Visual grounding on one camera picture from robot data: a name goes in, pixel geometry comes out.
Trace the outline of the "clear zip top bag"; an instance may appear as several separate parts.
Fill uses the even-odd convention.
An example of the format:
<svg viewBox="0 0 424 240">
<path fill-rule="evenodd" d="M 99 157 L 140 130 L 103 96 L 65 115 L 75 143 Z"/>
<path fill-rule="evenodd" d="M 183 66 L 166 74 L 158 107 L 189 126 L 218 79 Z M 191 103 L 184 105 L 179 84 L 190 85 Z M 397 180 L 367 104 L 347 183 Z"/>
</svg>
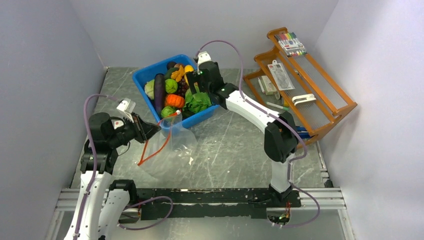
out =
<svg viewBox="0 0 424 240">
<path fill-rule="evenodd" d="M 171 179 L 189 170 L 195 160 L 198 141 L 182 120 L 180 110 L 161 119 L 160 132 L 144 144 L 137 166 L 155 179 Z"/>
</svg>

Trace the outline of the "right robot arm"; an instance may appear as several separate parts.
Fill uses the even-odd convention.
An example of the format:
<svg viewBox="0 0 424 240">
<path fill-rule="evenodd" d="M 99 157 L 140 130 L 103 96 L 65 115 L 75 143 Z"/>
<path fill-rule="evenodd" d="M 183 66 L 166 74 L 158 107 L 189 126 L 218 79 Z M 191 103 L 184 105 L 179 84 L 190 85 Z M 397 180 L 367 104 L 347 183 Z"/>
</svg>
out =
<svg viewBox="0 0 424 240">
<path fill-rule="evenodd" d="M 264 107 L 236 85 L 225 83 L 217 62 L 200 64 L 195 71 L 186 73 L 186 78 L 192 93 L 208 94 L 215 105 L 239 114 L 264 134 L 263 149 L 272 161 L 269 199 L 275 207 L 282 207 L 293 189 L 289 182 L 290 161 L 294 159 L 299 143 L 293 116 Z"/>
</svg>

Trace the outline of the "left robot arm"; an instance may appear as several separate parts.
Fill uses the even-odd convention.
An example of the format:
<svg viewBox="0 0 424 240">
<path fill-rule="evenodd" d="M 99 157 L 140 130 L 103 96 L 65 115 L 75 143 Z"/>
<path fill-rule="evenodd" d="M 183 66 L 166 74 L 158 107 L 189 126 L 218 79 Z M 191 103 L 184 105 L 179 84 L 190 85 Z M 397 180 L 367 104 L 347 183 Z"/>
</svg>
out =
<svg viewBox="0 0 424 240">
<path fill-rule="evenodd" d="M 134 207 L 139 200 L 133 180 L 113 180 L 119 157 L 117 149 L 132 140 L 146 143 L 161 131 L 157 124 L 145 122 L 132 112 L 115 127 L 106 112 L 88 119 L 89 139 L 80 160 L 80 188 L 72 222 L 66 240 L 108 240 L 117 227 L 124 208 Z"/>
</svg>

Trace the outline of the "orange toy pumpkin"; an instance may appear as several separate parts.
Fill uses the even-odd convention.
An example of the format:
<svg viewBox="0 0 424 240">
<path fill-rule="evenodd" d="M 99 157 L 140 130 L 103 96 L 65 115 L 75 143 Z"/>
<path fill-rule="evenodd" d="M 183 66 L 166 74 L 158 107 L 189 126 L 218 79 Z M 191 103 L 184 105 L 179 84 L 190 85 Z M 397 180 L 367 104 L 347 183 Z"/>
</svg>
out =
<svg viewBox="0 0 424 240">
<path fill-rule="evenodd" d="M 176 94 L 168 94 L 165 97 L 165 106 L 182 109 L 185 106 L 185 98 Z"/>
</svg>

